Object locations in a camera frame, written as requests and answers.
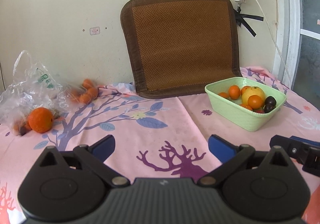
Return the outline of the dark purple plum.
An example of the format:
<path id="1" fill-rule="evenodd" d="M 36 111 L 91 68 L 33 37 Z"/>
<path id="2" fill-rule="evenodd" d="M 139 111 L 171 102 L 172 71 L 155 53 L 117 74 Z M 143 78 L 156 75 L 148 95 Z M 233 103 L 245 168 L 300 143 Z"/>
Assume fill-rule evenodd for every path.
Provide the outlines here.
<path id="1" fill-rule="evenodd" d="M 277 101 L 274 97 L 272 96 L 268 96 L 266 99 L 265 99 L 265 105 L 271 105 L 271 106 L 276 106 L 277 104 Z"/>

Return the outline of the small orange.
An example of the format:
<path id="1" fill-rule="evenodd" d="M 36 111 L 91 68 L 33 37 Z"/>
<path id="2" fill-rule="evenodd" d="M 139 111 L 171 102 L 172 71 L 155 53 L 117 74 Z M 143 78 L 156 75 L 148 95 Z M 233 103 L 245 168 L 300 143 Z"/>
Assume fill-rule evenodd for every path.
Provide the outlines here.
<path id="1" fill-rule="evenodd" d="M 247 101 L 248 106 L 253 110 L 257 110 L 264 106 L 264 101 L 259 95 L 251 95 Z"/>

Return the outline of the light green plastic basket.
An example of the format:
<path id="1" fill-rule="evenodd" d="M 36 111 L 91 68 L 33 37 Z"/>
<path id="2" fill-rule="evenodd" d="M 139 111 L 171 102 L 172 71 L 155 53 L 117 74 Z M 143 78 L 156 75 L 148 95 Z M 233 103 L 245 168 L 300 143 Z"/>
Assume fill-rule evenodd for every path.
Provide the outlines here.
<path id="1" fill-rule="evenodd" d="M 266 96 L 272 96 L 275 98 L 277 106 L 269 113 L 256 113 L 240 106 L 241 99 L 229 100 L 219 96 L 220 92 L 227 91 L 232 85 L 237 85 L 238 87 L 260 87 Z M 211 106 L 216 113 L 250 132 L 255 132 L 265 125 L 279 111 L 287 100 L 286 95 L 281 91 L 242 77 L 224 79 L 208 84 L 204 87 L 204 90 L 208 94 Z"/>

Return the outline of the dark plum in basket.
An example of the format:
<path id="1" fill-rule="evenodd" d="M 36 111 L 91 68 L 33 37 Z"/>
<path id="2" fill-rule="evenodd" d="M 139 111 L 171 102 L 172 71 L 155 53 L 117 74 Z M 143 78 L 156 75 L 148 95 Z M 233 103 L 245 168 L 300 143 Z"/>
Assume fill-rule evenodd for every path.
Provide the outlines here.
<path id="1" fill-rule="evenodd" d="M 264 112 L 265 113 L 270 113 L 272 110 L 274 110 L 276 107 L 273 106 L 272 104 L 266 104 L 264 106 Z"/>

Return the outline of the large orange near bag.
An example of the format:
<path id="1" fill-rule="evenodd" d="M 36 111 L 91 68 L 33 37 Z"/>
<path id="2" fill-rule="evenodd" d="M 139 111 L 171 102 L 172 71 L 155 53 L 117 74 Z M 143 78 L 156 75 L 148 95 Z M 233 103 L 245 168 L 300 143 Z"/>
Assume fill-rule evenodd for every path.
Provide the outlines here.
<path id="1" fill-rule="evenodd" d="M 38 107 L 29 114 L 28 124 L 31 129 L 39 134 L 49 131 L 53 127 L 53 114 L 44 107 Z"/>

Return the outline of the mandarin in basket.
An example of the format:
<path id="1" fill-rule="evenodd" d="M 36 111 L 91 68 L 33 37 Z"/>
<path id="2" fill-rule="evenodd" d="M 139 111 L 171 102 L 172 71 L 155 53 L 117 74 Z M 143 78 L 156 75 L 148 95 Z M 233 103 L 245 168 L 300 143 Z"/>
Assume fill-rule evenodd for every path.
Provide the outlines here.
<path id="1" fill-rule="evenodd" d="M 228 94 L 232 100 L 237 100 L 241 95 L 241 90 L 237 85 L 232 85 L 228 89 Z"/>
<path id="2" fill-rule="evenodd" d="M 250 88 L 250 86 L 244 86 L 244 87 L 241 89 L 241 95 L 243 95 L 248 88 Z"/>

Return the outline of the large yellow citrus fruit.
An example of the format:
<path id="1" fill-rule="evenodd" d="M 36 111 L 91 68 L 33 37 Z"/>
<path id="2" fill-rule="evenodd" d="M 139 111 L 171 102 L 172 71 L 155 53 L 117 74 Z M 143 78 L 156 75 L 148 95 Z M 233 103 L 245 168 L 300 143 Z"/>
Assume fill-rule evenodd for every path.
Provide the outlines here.
<path id="1" fill-rule="evenodd" d="M 244 105 L 247 105 L 248 99 L 252 95 L 258 95 L 263 101 L 265 101 L 265 99 L 266 99 L 265 93 L 260 87 L 252 86 L 252 87 L 246 88 L 246 90 L 242 94 L 242 96 L 241 96 L 242 103 Z"/>

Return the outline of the pile of small mandarins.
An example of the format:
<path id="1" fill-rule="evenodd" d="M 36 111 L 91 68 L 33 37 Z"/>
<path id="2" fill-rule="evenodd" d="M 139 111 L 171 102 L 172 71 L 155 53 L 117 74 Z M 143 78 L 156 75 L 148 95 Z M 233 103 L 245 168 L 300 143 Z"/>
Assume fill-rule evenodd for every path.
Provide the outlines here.
<path id="1" fill-rule="evenodd" d="M 97 84 L 90 79 L 84 79 L 81 85 L 67 87 L 68 98 L 77 105 L 88 105 L 98 97 Z"/>

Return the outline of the pink floral tablecloth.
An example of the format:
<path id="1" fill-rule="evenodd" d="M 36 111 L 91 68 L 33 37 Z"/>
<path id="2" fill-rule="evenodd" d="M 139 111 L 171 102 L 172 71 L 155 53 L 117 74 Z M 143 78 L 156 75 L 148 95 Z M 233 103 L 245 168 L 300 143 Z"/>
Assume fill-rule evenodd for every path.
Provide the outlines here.
<path id="1" fill-rule="evenodd" d="M 62 113 L 44 133 L 17 136 L 1 126 L 1 223 L 20 223 L 24 215 L 17 190 L 40 153 L 48 145 L 69 151 L 93 144 L 106 135 L 116 140 L 109 167 L 129 180 L 137 177 L 199 178 L 220 165 L 208 149 L 216 134 L 235 145 L 249 144 L 268 150 L 274 135 L 319 141 L 319 110 L 282 85 L 261 67 L 241 69 L 245 78 L 286 94 L 285 104 L 255 132 L 218 115 L 208 95 L 161 100 L 136 95 L 131 84 L 102 86 L 98 98 L 74 113 Z"/>

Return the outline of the mandarin in basket right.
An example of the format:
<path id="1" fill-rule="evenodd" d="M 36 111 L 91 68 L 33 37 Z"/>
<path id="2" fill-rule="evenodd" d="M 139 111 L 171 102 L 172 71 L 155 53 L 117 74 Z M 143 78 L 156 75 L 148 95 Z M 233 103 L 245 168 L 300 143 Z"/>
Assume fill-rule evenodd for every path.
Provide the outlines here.
<path id="1" fill-rule="evenodd" d="M 241 95 L 243 95 L 248 88 L 250 88 L 250 86 L 244 86 L 244 87 L 241 89 Z"/>

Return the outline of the clear plastic bag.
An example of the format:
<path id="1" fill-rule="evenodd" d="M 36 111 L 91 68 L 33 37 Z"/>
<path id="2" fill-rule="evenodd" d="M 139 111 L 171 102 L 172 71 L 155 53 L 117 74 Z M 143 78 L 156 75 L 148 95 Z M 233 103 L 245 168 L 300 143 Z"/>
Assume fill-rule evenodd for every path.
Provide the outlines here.
<path id="1" fill-rule="evenodd" d="M 67 83 L 52 76 L 26 50 L 17 57 L 12 76 L 12 84 L 1 94 L 1 124 L 15 136 L 23 136 L 31 130 L 28 116 L 38 107 L 49 109 L 54 117 L 75 108 L 69 99 Z"/>

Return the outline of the brown woven seat cushion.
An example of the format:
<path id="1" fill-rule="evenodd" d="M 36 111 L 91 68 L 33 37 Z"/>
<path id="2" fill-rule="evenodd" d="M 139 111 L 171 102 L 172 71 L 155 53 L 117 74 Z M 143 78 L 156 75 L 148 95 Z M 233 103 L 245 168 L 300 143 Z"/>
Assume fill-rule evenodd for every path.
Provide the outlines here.
<path id="1" fill-rule="evenodd" d="M 230 0 L 130 0 L 120 22 L 141 97 L 199 94 L 241 74 Z"/>

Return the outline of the black tape strips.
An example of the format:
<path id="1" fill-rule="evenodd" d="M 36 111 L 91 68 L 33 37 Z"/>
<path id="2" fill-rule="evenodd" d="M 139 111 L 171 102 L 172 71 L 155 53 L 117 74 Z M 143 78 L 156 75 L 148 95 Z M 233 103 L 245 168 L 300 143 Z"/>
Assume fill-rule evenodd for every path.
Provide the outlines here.
<path id="1" fill-rule="evenodd" d="M 240 5 L 237 6 L 236 9 L 234 9 L 234 15 L 235 15 L 235 20 L 236 24 L 241 27 L 242 25 L 250 32 L 250 34 L 253 37 L 256 37 L 256 32 L 252 29 L 252 27 L 247 23 L 246 19 L 251 19 L 251 20 L 256 20 L 256 21 L 264 21 L 264 18 L 262 16 L 257 16 L 257 15 L 249 15 L 249 14 L 244 14 L 241 12 L 241 7 Z"/>

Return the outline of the white window frame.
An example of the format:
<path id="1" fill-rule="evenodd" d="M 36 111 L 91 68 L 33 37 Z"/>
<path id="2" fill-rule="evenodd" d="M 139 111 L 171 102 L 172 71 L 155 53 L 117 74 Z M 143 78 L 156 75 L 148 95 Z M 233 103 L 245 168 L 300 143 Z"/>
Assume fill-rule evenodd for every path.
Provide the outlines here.
<path id="1" fill-rule="evenodd" d="M 276 0 L 277 44 L 272 72 L 287 87 L 319 86 L 319 0 Z"/>

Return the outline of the wall sticker label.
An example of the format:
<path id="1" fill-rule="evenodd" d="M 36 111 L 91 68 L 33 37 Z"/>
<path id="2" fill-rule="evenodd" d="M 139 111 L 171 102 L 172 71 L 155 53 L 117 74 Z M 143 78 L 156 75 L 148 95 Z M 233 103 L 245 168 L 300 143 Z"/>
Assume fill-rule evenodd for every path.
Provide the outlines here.
<path id="1" fill-rule="evenodd" d="M 100 34 L 100 27 L 92 27 L 89 29 L 90 35 L 98 35 Z"/>

